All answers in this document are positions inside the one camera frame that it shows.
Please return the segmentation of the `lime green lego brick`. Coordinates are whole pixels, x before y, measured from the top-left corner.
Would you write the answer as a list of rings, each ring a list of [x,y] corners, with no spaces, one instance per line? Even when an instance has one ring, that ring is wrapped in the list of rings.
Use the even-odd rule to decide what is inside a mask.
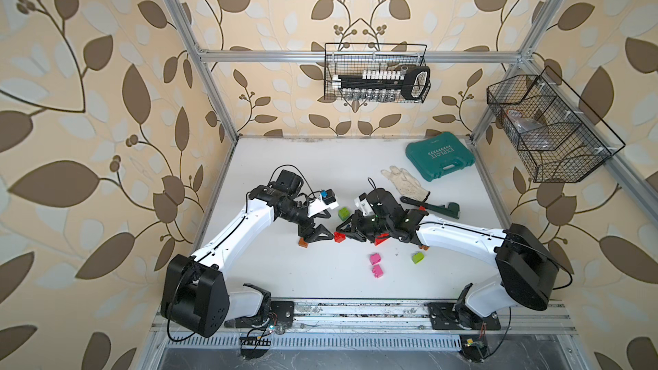
[[[342,221],[346,221],[347,219],[349,219],[349,217],[351,217],[350,210],[347,207],[342,207],[339,210],[339,217]]]

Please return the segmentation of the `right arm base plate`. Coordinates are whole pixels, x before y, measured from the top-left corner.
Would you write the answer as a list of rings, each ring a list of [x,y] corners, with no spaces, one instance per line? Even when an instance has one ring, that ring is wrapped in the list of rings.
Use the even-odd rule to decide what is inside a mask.
[[[499,331],[500,320],[492,313],[481,318],[469,308],[456,307],[456,303],[434,301],[427,304],[431,327],[435,331]]]

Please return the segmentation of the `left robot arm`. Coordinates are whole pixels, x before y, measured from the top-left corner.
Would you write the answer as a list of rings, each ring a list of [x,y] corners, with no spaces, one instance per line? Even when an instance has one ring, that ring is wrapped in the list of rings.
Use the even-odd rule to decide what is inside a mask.
[[[279,167],[276,179],[245,196],[243,209],[222,231],[192,255],[177,255],[166,269],[160,314],[169,325],[211,337],[227,321],[247,327],[272,325],[271,294],[253,284],[229,289],[226,274],[257,236],[277,219],[296,225],[305,243],[327,241],[333,234],[316,219],[338,208],[330,190],[303,194],[303,176]]]

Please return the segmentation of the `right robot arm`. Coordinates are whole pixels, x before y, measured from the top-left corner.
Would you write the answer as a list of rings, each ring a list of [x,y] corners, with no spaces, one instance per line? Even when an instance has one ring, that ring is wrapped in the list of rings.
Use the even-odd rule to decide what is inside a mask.
[[[468,326],[502,308],[548,308],[560,264],[525,226],[488,229],[445,220],[425,205],[405,209],[383,188],[360,195],[356,206],[337,233],[360,242],[388,236],[401,243],[445,248],[493,267],[490,278],[464,286],[447,315],[450,320]]]

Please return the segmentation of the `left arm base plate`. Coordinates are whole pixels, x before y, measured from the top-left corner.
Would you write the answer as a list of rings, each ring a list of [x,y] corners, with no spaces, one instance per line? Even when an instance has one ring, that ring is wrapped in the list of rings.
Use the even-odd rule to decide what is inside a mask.
[[[268,301],[255,316],[226,320],[224,328],[251,330],[272,326],[276,331],[285,331],[292,327],[294,317],[294,301]]]

